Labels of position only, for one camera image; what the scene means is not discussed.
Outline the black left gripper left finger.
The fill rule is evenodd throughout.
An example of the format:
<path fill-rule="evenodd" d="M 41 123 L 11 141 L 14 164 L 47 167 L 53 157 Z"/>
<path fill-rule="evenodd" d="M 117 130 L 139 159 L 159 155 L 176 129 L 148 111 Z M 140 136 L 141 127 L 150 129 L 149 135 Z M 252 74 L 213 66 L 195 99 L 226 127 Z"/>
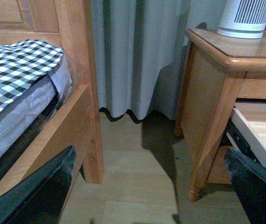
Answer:
<path fill-rule="evenodd" d="M 1 195 L 0 224 L 57 224 L 75 163 L 75 148 L 68 146 Z"/>

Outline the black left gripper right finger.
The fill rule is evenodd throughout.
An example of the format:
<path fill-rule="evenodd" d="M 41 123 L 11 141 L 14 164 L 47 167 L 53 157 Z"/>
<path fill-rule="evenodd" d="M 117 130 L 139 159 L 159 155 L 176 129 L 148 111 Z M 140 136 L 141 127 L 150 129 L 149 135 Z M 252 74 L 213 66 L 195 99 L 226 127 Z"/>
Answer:
<path fill-rule="evenodd" d="M 224 162 L 251 224 L 266 224 L 266 168 L 229 147 Z"/>

